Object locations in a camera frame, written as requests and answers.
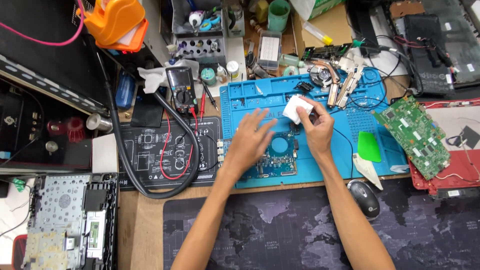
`red probe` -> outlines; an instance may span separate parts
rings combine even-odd
[[[200,105],[200,122],[202,121],[204,112],[205,112],[205,89],[204,89],[204,93],[202,94],[202,103]]]

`black work mat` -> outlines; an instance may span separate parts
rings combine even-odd
[[[397,269],[479,269],[477,198],[432,200],[410,178],[382,181],[372,221]],[[204,198],[163,209],[170,269]],[[231,195],[207,269],[351,269],[325,187]]]
[[[190,126],[195,127],[193,119]],[[121,128],[123,142],[127,148],[127,154],[133,169],[139,180],[148,189],[174,188],[180,185],[190,174],[191,170],[188,169],[179,179],[169,180],[160,170],[160,155],[168,131],[167,120],[162,121],[160,128],[132,127],[129,123],[123,123]],[[170,137],[165,148],[162,164],[163,171],[170,177],[176,177],[185,170],[185,165],[190,156],[191,140],[188,135],[181,139],[184,133],[185,131],[175,120],[170,121]],[[220,117],[204,117],[202,122],[198,123],[197,140],[200,146],[200,169],[208,170],[198,172],[197,179],[193,181],[192,186],[210,186],[213,184],[218,169],[218,166],[216,166],[216,142],[221,137]],[[120,190],[135,190],[121,160],[119,161],[119,167]]]

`mouse pad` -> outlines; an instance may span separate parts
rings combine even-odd
[[[479,269],[477,198],[431,199],[410,178],[370,185],[380,202],[371,221],[397,269]],[[163,210],[164,269],[204,198],[171,200]],[[207,269],[351,269],[325,187],[231,195]]]

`person's right hand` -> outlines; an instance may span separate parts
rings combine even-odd
[[[310,152],[315,160],[320,162],[322,157],[330,157],[332,155],[330,142],[332,140],[333,124],[335,120],[319,102],[305,97],[300,98],[313,105],[313,123],[303,107],[297,107],[297,113],[300,116],[303,128],[305,129]]]

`black mouse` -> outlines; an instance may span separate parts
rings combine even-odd
[[[360,180],[352,180],[347,188],[365,217],[370,221],[376,219],[380,214],[380,203],[370,186]]]

